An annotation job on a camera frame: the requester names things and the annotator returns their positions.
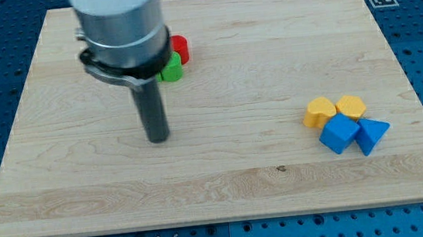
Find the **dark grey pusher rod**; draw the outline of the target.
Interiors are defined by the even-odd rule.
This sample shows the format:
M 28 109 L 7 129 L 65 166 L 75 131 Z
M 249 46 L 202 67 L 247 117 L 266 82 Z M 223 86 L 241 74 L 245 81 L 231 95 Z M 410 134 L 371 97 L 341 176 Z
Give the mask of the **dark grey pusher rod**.
M 169 125 L 156 78 L 150 78 L 142 90 L 133 91 L 132 96 L 148 141 L 165 142 L 170 135 Z

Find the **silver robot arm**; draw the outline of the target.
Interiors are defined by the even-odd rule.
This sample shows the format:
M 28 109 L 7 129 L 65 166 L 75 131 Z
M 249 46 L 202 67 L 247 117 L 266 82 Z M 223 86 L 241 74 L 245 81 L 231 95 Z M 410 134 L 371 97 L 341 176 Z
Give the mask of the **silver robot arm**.
M 80 61 L 91 76 L 128 87 L 152 143 L 167 140 L 169 125 L 157 74 L 173 53 L 160 0 L 69 0 L 86 42 Z

